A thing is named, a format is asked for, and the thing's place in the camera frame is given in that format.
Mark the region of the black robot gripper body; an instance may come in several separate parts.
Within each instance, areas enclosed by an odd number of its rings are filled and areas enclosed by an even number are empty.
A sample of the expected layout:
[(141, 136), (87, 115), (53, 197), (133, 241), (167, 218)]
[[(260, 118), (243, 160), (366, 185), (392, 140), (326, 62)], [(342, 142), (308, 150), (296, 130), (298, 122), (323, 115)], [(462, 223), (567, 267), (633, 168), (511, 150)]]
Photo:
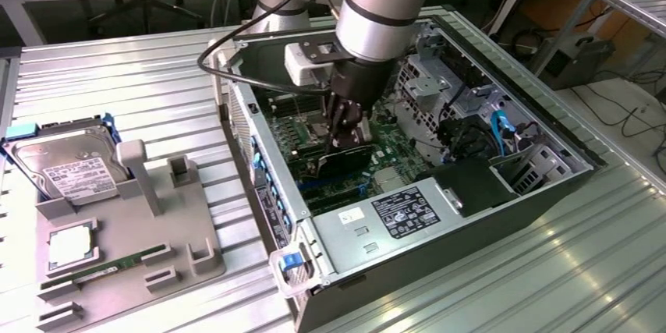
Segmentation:
[(394, 59), (368, 62), (359, 58), (334, 63), (331, 90), (343, 99), (370, 110), (384, 93), (394, 72)]

